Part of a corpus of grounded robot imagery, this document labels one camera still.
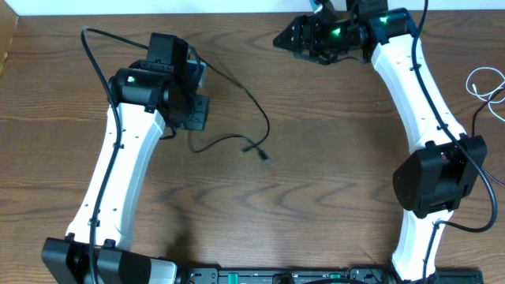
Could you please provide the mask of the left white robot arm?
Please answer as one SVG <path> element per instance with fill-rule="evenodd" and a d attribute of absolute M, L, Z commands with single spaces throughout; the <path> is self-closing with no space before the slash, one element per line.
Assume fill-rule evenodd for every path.
<path fill-rule="evenodd" d="M 137 203 L 161 140 L 202 130 L 205 65 L 175 35 L 153 33 L 143 60 L 103 80 L 107 127 L 88 191 L 62 239 L 48 238 L 42 259 L 59 283 L 183 283 L 173 261 L 132 252 Z"/>

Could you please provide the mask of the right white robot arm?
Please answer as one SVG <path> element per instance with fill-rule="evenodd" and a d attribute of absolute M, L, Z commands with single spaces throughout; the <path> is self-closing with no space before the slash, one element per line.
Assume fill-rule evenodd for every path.
<path fill-rule="evenodd" d="M 392 178 L 403 217 L 392 270 L 383 281 L 477 281 L 476 271 L 437 271 L 435 258 L 444 227 L 482 174 L 486 144 L 468 136 L 449 111 L 426 65 L 421 26 L 407 9 L 390 9 L 385 1 L 350 1 L 347 9 L 350 17 L 340 19 L 329 1 L 317 1 L 313 15 L 295 17 L 273 44 L 321 65 L 361 50 L 391 94 L 410 154 Z"/>

